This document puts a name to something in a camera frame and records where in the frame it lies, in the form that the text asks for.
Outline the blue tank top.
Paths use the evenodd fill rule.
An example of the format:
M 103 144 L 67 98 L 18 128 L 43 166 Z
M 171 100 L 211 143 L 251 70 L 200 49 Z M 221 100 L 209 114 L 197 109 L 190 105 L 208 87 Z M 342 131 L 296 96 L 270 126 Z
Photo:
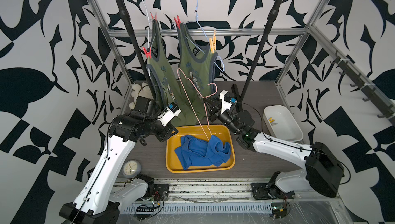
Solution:
M 230 143 L 223 143 L 215 135 L 212 135 L 209 141 L 192 135 L 182 136 L 181 146 L 175 149 L 183 170 L 191 166 L 219 167 L 230 159 L 231 152 Z

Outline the yellow clothespin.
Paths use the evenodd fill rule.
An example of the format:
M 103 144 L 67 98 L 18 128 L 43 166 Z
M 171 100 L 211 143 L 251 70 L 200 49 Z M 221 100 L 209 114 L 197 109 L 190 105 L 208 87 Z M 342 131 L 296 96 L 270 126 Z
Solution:
M 268 121 L 269 121 L 269 123 L 270 123 L 271 125 L 276 125 L 276 122 L 275 122 L 275 120 L 274 120 L 272 117 L 270 117 L 270 118 L 268 119 Z

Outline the tan clothespin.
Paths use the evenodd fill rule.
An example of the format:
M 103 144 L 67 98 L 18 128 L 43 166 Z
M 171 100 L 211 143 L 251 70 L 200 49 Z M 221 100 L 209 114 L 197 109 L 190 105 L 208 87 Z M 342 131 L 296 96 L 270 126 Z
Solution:
M 209 45 L 210 45 L 210 50 L 212 53 L 214 53 L 216 51 L 216 47 L 217 47 L 217 31 L 214 30 L 213 31 L 213 36 L 209 38 Z

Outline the blue wire hanger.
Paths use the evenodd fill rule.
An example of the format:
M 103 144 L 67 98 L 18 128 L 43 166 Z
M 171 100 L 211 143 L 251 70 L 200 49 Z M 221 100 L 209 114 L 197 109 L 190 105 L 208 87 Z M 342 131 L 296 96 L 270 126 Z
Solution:
M 199 28 L 202 30 L 205 38 L 207 39 L 207 41 L 209 42 L 209 38 L 204 30 L 204 28 L 202 27 L 202 25 L 199 22 L 199 0 L 196 0 L 196 6 L 195 6 L 195 22 L 198 24 Z M 224 72 L 225 71 L 225 65 L 223 62 L 223 59 L 218 55 L 219 60 L 220 60 L 220 66 L 215 62 L 215 66 L 220 70 L 220 72 Z

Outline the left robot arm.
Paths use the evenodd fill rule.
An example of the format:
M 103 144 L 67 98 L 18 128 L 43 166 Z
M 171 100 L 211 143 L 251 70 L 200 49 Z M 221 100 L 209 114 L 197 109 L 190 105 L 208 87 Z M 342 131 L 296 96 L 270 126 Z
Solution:
M 164 142 L 178 133 L 171 120 L 181 113 L 176 103 L 162 111 L 154 100 L 139 96 L 135 107 L 113 119 L 104 149 L 91 177 L 73 202 L 65 203 L 59 215 L 71 224 L 115 224 L 120 213 L 152 191 L 154 180 L 138 175 L 131 184 L 112 193 L 124 162 L 137 142 L 153 135 Z

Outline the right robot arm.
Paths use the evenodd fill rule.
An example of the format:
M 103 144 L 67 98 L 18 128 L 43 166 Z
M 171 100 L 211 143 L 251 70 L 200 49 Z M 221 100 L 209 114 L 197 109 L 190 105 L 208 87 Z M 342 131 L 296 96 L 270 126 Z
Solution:
M 207 98 L 204 103 L 208 105 L 209 120 L 219 120 L 245 150 L 269 154 L 299 166 L 299 170 L 275 172 L 268 183 L 253 190 L 256 200 L 283 199 L 303 190 L 314 190 L 329 198 L 337 196 L 344 166 L 325 144 L 297 144 L 275 138 L 255 129 L 255 121 L 247 110 L 230 114 L 226 101 Z

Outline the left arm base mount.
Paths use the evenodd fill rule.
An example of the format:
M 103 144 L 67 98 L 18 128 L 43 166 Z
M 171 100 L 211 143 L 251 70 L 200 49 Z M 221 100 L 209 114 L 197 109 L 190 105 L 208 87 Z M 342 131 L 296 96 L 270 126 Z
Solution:
M 154 201 L 161 201 L 169 196 L 169 184 L 155 183 L 154 178 L 143 174 L 136 176 L 136 179 L 141 179 L 148 184 L 145 195 L 138 200 L 148 201 L 149 198 L 153 197 Z

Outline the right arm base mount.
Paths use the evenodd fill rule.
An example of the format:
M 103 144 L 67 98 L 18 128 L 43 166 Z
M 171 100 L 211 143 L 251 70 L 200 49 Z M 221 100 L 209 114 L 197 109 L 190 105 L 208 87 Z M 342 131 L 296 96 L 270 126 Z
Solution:
M 294 191 L 283 192 L 275 185 L 275 180 L 278 178 L 280 171 L 274 172 L 268 183 L 252 183 L 252 195 L 255 200 L 276 200 L 284 199 L 285 197 L 293 198 Z

